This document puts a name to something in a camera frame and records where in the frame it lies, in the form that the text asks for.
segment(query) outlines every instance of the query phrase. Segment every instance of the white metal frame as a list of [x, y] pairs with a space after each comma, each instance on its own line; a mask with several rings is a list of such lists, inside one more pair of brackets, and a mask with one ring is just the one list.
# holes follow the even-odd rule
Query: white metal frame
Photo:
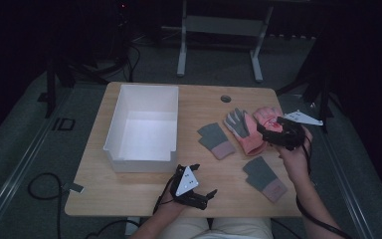
[[264, 21], [229, 19], [216, 17], [202, 17], [187, 15], [187, 0], [182, 2], [182, 28], [181, 28], [181, 49], [179, 52], [177, 76], [185, 76], [185, 64], [187, 59], [187, 32], [204, 32], [216, 34], [230, 34], [241, 36], [258, 37], [257, 46], [250, 51], [251, 62], [253, 64], [254, 77], [257, 82], [263, 80], [260, 68], [259, 53], [266, 37], [266, 31], [272, 16], [273, 7], [269, 7]]

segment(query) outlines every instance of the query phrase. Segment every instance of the black cable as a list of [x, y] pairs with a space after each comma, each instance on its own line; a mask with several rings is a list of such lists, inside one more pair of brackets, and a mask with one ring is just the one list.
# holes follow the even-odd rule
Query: black cable
[[[40, 178], [40, 177], [43, 177], [43, 176], [51, 176], [53, 177], [57, 183], [58, 183], [58, 194], [56, 195], [51, 195], [51, 196], [40, 196], [40, 195], [37, 195], [33, 192], [33, 184]], [[29, 185], [27, 187], [27, 190], [30, 194], [31, 197], [37, 199], [37, 200], [54, 200], [54, 199], [57, 199], [58, 198], [58, 216], [57, 216], [57, 230], [58, 230], [58, 238], [61, 239], [62, 236], [61, 236], [61, 211], [62, 211], [62, 197], [63, 195], [65, 194], [68, 194], [68, 190], [64, 190], [63, 189], [63, 186], [62, 186], [62, 182], [61, 182], [61, 179], [54, 173], [52, 172], [44, 172], [44, 173], [40, 173], [39, 175], [37, 175], [36, 177], [34, 177], [30, 182], [29, 182]], [[120, 222], [126, 222], [126, 223], [131, 223], [133, 225], [135, 225], [136, 227], [140, 227], [140, 224], [137, 223], [137, 222], [134, 222], [134, 221], [131, 221], [131, 220], [127, 220], [127, 219], [121, 219], [121, 220], [117, 220], [117, 221], [113, 221], [113, 222], [110, 222], [108, 223], [107, 225], [105, 225], [104, 227], [102, 227], [99, 232], [95, 233], [95, 232], [92, 232], [90, 233], [87, 237], [91, 237], [91, 236], [96, 236], [98, 237], [101, 232], [103, 232], [105, 229], [107, 229], [108, 227], [116, 224], [116, 223], [120, 223]]]
[[159, 208], [159, 205], [162, 205], [162, 204], [166, 204], [166, 203], [169, 203], [169, 202], [172, 202], [172, 200], [169, 200], [169, 201], [166, 201], [166, 202], [161, 202], [164, 194], [166, 193], [167, 191], [167, 188], [169, 187], [170, 183], [173, 181], [173, 179], [176, 177], [176, 174], [174, 174], [171, 178], [169, 178], [169, 180], [167, 181], [164, 189], [163, 189], [163, 192], [162, 194], [159, 196], [159, 198], [157, 198], [157, 202], [156, 204], [154, 205], [154, 208], [153, 208], [153, 214], [157, 211], [157, 209]]
[[334, 234], [337, 234], [338, 236], [341, 236], [342, 238], [345, 238], [345, 239], [351, 239], [351, 237], [346, 234], [345, 232], [327, 224], [327, 223], [324, 223], [316, 218], [314, 218], [313, 216], [311, 216], [311, 214], [309, 214], [305, 208], [302, 206], [302, 204], [300, 204], [299, 202], [299, 199], [296, 197], [296, 206], [297, 208], [299, 209], [299, 211], [302, 213], [302, 215], [304, 215], [306, 218], [308, 218], [311, 222], [315, 223], [316, 225], [326, 229], [327, 231], [330, 231]]
[[134, 73], [135, 67], [137, 66], [138, 61], [139, 61], [139, 59], [140, 59], [140, 57], [141, 57], [141, 53], [140, 53], [140, 51], [138, 50], [138, 48], [136, 48], [136, 47], [134, 47], [134, 46], [132, 46], [132, 45], [129, 45], [129, 47], [132, 48], [132, 49], [134, 49], [134, 50], [136, 51], [136, 53], [137, 53], [137, 60], [135, 60], [135, 63], [134, 63], [133, 66], [131, 65], [131, 62], [130, 62], [130, 60], [129, 60], [129, 58], [128, 58], [128, 64], [129, 64], [129, 79], [128, 79], [128, 81], [131, 82], [131, 83], [133, 83], [133, 82], [134, 82], [134, 79], [133, 79], [133, 73]]
[[125, 69], [122, 69], [122, 74], [123, 74], [123, 77], [125, 78], [125, 80], [128, 81], [128, 77], [125, 74]]
[[[312, 156], [312, 146], [311, 146], [311, 141], [309, 140], [309, 138], [307, 136], [305, 136], [306, 139], [308, 140], [309, 142], [309, 153], [308, 151], [306, 150], [306, 147], [305, 145], [303, 144], [302, 145], [302, 149], [303, 149], [303, 152], [305, 153], [305, 159], [306, 159], [306, 164], [307, 164], [307, 167], [308, 167], [308, 174], [311, 174], [311, 156]], [[314, 218], [311, 214], [309, 214], [308, 211], [306, 211], [306, 209], [302, 206], [302, 204], [300, 203], [299, 199], [297, 198], [296, 196], [296, 206], [297, 208], [299, 209], [299, 211], [302, 213], [303, 216], [305, 216], [307, 219], [309, 219], [311, 222], [313, 222], [314, 224], [326, 229], [327, 231], [330, 231], [334, 234], [337, 234], [338, 236], [341, 236], [342, 238], [345, 238], [345, 239], [350, 239], [351, 237], [346, 234], [345, 232], [327, 224], [327, 223], [324, 223], [316, 218]]]
[[294, 233], [290, 228], [288, 228], [287, 226], [285, 226], [283, 223], [279, 222], [278, 220], [274, 219], [274, 218], [271, 218], [271, 220], [279, 225], [281, 225], [281, 227], [283, 227], [284, 229], [286, 229], [288, 232], [290, 232], [294, 237], [298, 238], [298, 239], [302, 239], [300, 236], [298, 236], [296, 233]]
[[[34, 184], [34, 182], [39, 179], [40, 177], [42, 176], [51, 176], [53, 177], [57, 183], [58, 183], [58, 194], [56, 195], [53, 195], [53, 196], [48, 196], [48, 197], [43, 197], [43, 196], [39, 196], [35, 193], [33, 193], [33, 190], [32, 190], [32, 186]], [[35, 199], [38, 199], [38, 200], [53, 200], [53, 199], [56, 199], [58, 198], [58, 216], [57, 216], [57, 230], [58, 230], [58, 238], [62, 238], [61, 236], [61, 209], [62, 209], [62, 196], [67, 193], [68, 191], [63, 191], [63, 188], [62, 188], [62, 183], [61, 183], [61, 179], [54, 173], [52, 172], [44, 172], [44, 173], [41, 173], [39, 175], [37, 175], [35, 178], [33, 178], [29, 185], [28, 185], [28, 192], [30, 194], [30, 196], [32, 196], [33, 198]]]
[[126, 223], [131, 223], [133, 225], [135, 225], [137, 228], [140, 227], [141, 225], [137, 222], [134, 222], [132, 220], [127, 220], [127, 219], [121, 219], [121, 220], [117, 220], [117, 221], [113, 221], [113, 222], [110, 222], [109, 224], [105, 225], [104, 227], [102, 227], [99, 232], [92, 232], [90, 233], [89, 235], [86, 236], [86, 239], [88, 239], [89, 237], [91, 236], [95, 236], [95, 237], [98, 237], [105, 229], [107, 229], [108, 227], [116, 224], [116, 223], [121, 223], [121, 222], [126, 222]]

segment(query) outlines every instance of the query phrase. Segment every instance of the small black hole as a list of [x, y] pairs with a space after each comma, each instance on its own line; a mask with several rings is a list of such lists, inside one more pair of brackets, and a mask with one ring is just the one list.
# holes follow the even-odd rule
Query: small black hole
[[221, 96], [220, 100], [224, 103], [229, 103], [232, 99], [229, 96]]

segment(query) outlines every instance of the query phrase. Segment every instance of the wooden table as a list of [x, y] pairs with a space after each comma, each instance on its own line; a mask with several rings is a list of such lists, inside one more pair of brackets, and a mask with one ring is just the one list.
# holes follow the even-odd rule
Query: wooden table
[[[121, 83], [110, 83], [102, 99], [95, 124], [87, 143], [75, 183], [82, 194], [70, 193], [65, 210], [72, 216], [150, 216], [157, 197], [173, 173], [115, 173], [102, 150], [110, 126]], [[232, 101], [223, 103], [221, 96]], [[205, 210], [187, 208], [189, 217], [283, 217], [300, 216], [295, 206], [295, 191], [278, 153], [268, 147], [261, 156], [286, 185], [287, 193], [271, 203], [246, 182], [243, 166], [254, 157], [243, 154], [234, 136], [223, 124], [234, 108], [254, 112], [259, 107], [280, 107], [273, 90], [263, 88], [230, 88], [179, 86], [177, 155], [181, 165], [201, 164], [194, 172], [200, 185], [195, 192], [205, 195], [218, 189]], [[216, 159], [198, 142], [197, 130], [218, 122], [237, 152]]]

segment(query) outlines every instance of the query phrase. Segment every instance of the white storage box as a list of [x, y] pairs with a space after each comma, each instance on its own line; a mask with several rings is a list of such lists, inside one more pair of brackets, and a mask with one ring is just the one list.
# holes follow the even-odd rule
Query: white storage box
[[174, 172], [178, 87], [122, 85], [103, 150], [116, 172]]

